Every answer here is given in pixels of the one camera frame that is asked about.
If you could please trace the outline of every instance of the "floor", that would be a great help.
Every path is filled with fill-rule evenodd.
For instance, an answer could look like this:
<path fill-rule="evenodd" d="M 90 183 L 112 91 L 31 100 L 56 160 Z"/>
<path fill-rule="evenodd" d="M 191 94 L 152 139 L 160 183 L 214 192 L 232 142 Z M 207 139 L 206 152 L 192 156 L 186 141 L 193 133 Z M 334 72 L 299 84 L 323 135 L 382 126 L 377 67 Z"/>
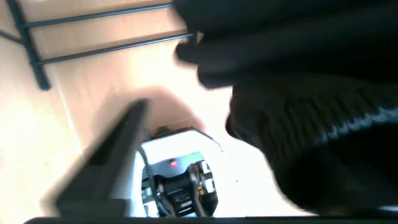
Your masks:
<path fill-rule="evenodd" d="M 155 3 L 20 2 L 29 22 Z M 32 36 L 40 57 L 50 58 L 176 34 L 184 28 L 171 9 L 159 9 L 35 28 Z M 18 36 L 5 0 L 0 0 L 0 29 Z M 0 38 L 0 223 L 56 215 L 48 206 L 48 195 L 84 162 L 120 110 L 139 97 L 152 99 L 148 128 L 194 126 L 228 149 L 241 182 L 260 186 L 259 191 L 243 187 L 248 215 L 305 214 L 280 195 L 262 154 L 225 133 L 231 89 L 208 91 L 200 86 L 195 67 L 174 58 L 179 41 L 47 65 L 52 89 L 40 91 L 23 47 Z M 259 170 L 264 174 L 254 178 Z"/>

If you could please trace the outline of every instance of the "metal rack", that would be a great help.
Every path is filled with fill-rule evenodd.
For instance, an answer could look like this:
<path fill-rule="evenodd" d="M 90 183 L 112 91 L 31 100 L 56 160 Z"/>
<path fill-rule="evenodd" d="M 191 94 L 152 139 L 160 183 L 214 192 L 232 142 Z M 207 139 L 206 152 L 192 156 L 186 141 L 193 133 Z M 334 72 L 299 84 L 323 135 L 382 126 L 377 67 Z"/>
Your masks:
<path fill-rule="evenodd" d="M 10 8 L 11 14 L 16 23 L 18 32 L 21 35 L 21 39 L 20 40 L 16 39 L 15 37 L 13 37 L 7 33 L 4 33 L 4 32 L 0 32 L 0 36 L 7 38 L 9 40 L 12 40 L 14 42 L 17 42 L 19 44 L 22 44 L 25 47 L 27 55 L 29 57 L 30 65 L 33 68 L 33 72 L 34 72 L 37 84 L 39 85 L 41 90 L 50 90 L 51 89 L 51 84 L 43 70 L 43 65 L 46 65 L 49 63 L 62 62 L 62 61 L 66 61 L 66 60 L 72 60 L 75 58 L 87 57 L 90 55 L 102 54 L 102 53 L 106 53 L 106 52 L 112 52 L 115 50 L 128 49 L 131 47 L 138 47 L 138 46 L 147 45 L 147 44 L 154 44 L 154 43 L 163 42 L 163 41 L 167 41 L 167 40 L 174 40 L 174 39 L 189 37 L 190 42 L 196 43 L 196 39 L 197 39 L 196 32 L 187 32 L 187 33 L 179 34 L 179 35 L 171 35 L 168 37 L 162 37 L 162 38 L 158 38 L 158 39 L 145 40 L 145 41 L 135 42 L 135 43 L 131 43 L 131 44 L 117 45 L 117 46 L 107 47 L 107 48 L 98 49 L 98 50 L 91 50 L 91 51 L 87 51 L 87 52 L 41 60 L 37 54 L 37 51 L 36 51 L 34 45 L 33 45 L 33 41 L 32 41 L 32 38 L 31 38 L 30 32 L 29 32 L 30 28 L 56 25 L 56 24 L 61 24 L 61 23 L 65 23 L 65 22 L 82 21 L 82 20 L 87 20 L 87 19 L 96 19 L 96 18 L 106 17 L 106 16 L 117 16 L 117 15 L 121 15 L 121 14 L 132 13 L 132 12 L 142 12 L 142 11 L 148 11 L 148 10 L 163 9 L 163 8 L 172 6 L 172 3 L 156 4 L 156 5 L 143 6 L 143 7 L 134 7 L 134 8 L 130 8 L 130 9 L 99 12 L 99 13 L 93 13 L 93 14 L 86 14 L 86 15 L 82 15 L 82 16 L 72 16 L 72 17 L 65 17 L 65 18 L 60 18 L 60 19 L 50 19 L 50 20 L 38 21 L 38 22 L 25 22 L 24 15 L 21 11 L 21 7 L 16 0 L 7 0 L 7 4 Z"/>

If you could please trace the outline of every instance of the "metal rod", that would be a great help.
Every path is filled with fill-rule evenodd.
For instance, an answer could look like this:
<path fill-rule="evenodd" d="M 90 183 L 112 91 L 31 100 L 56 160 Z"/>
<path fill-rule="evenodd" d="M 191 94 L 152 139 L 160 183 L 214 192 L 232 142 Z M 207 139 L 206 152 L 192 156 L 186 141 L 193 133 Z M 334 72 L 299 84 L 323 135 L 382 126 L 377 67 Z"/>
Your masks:
<path fill-rule="evenodd" d="M 66 60 L 72 60 L 75 58 L 81 58 L 81 57 L 87 57 L 87 56 L 91 56 L 91 55 L 102 54 L 102 53 L 106 53 L 106 52 L 112 52 L 115 50 L 128 49 L 131 47 L 138 47 L 138 46 L 143 46 L 143 45 L 147 45 L 147 44 L 154 44 L 154 43 L 159 43 L 159 42 L 163 42 L 163 41 L 167 41 L 167 40 L 175 40 L 175 39 L 190 37 L 192 35 L 193 34 L 179 34 L 179 35 L 173 35 L 173 36 L 169 36 L 169 37 L 162 37 L 162 38 L 158 38 L 158 39 L 145 40 L 145 41 L 136 42 L 136 43 L 132 43 L 132 44 L 124 44 L 124 45 L 119 45 L 119 46 L 114 46 L 114 47 L 107 47 L 104 49 L 91 50 L 91 51 L 77 53 L 77 54 L 49 58 L 49 59 L 45 59 L 45 60 L 36 62 L 36 65 L 45 65 L 48 63 L 62 62 L 62 61 L 66 61 Z"/>
<path fill-rule="evenodd" d="M 82 21 L 85 19 L 95 19 L 95 18 L 100 18 L 100 17 L 105 17 L 105 16 L 117 16 L 117 15 L 125 14 L 125 13 L 141 12 L 141 11 L 147 11 L 147 10 L 153 10 L 153 9 L 163 9 L 163 8 L 170 7 L 170 6 L 172 6 L 172 3 L 156 4 L 156 5 L 152 5 L 152 6 L 142 6 L 142 7 L 135 7 L 135 8 L 130 8 L 130 9 L 120 9 L 120 10 L 110 11 L 110 12 L 98 12 L 98 13 L 87 14 L 87 15 L 82 15 L 82 16 L 72 16 L 72 17 L 66 17 L 66 18 L 60 18 L 60 19 L 50 19 L 47 21 L 29 22 L 29 23 L 23 24 L 23 26 L 25 28 L 50 26 L 50 25 L 55 25 L 55 24 L 61 24 L 64 22 L 75 22 L 75 21 Z"/>
<path fill-rule="evenodd" d="M 8 34 L 7 32 L 4 32 L 3 30 L 0 30 L 0 37 L 3 37 L 7 40 L 11 40 L 17 44 L 23 44 L 22 40 L 14 35 Z"/>
<path fill-rule="evenodd" d="M 33 68 L 33 72 L 36 78 L 36 81 L 42 90 L 49 90 L 51 89 L 50 82 L 46 75 L 44 74 L 43 68 L 37 64 L 39 62 L 39 57 L 35 49 L 33 48 L 32 39 L 30 38 L 30 34 L 23 27 L 24 25 L 24 17 L 21 14 L 20 7 L 15 0 L 7 0 L 8 7 L 10 8 L 12 17 L 15 20 L 16 27 L 18 29 L 19 34 L 21 35 L 22 43 L 27 52 L 27 56 L 29 58 L 30 65 Z"/>

